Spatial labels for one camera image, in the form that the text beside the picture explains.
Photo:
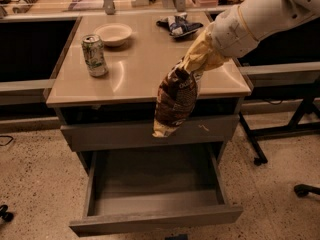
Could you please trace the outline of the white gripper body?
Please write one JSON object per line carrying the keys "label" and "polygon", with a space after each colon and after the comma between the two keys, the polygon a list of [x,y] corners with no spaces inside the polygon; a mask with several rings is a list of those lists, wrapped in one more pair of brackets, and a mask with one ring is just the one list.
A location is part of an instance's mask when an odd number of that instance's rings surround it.
{"label": "white gripper body", "polygon": [[223,56],[241,58],[254,50],[259,41],[249,30],[240,6],[235,5],[215,18],[212,43]]}

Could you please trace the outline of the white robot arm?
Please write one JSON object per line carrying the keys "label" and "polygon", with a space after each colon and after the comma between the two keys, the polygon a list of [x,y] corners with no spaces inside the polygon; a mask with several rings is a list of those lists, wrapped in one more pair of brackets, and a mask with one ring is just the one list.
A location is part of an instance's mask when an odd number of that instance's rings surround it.
{"label": "white robot arm", "polygon": [[241,58],[267,37],[320,15],[320,0],[245,0],[218,14],[191,45],[180,69],[188,73]]}

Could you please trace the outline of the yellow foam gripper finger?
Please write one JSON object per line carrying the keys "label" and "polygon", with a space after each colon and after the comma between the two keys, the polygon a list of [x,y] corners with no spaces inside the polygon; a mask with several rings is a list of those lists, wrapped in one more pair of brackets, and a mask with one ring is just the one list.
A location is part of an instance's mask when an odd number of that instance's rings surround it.
{"label": "yellow foam gripper finger", "polygon": [[202,62],[199,57],[206,53],[216,53],[216,50],[212,45],[213,29],[214,23],[210,23],[196,38],[181,62],[182,69],[188,73],[200,72],[199,69],[202,65]]}
{"label": "yellow foam gripper finger", "polygon": [[225,62],[229,60],[228,57],[221,55],[220,53],[206,53],[201,55],[199,59],[202,65],[199,69],[200,72],[210,71],[221,67]]}

